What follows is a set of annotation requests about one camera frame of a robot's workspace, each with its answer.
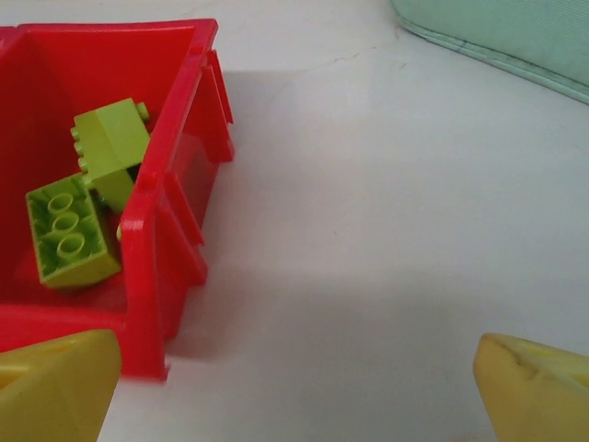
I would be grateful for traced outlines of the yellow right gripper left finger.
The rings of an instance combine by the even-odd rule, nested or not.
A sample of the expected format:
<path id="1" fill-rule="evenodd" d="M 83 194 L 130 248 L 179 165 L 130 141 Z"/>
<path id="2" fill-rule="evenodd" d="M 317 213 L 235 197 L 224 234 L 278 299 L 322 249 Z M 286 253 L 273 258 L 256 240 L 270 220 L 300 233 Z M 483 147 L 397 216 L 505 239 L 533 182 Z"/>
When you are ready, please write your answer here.
<path id="1" fill-rule="evenodd" d="M 90 330 L 1 354 L 1 439 L 96 441 L 121 373 L 113 331 Z"/>

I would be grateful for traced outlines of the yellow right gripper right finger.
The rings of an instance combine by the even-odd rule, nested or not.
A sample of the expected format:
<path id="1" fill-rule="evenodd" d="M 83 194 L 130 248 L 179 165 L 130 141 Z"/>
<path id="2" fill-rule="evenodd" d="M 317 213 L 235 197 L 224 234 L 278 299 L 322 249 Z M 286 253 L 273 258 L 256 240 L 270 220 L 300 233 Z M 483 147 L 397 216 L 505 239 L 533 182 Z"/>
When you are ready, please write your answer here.
<path id="1" fill-rule="evenodd" d="M 499 441 L 586 441 L 588 357 L 485 333 L 473 374 Z"/>

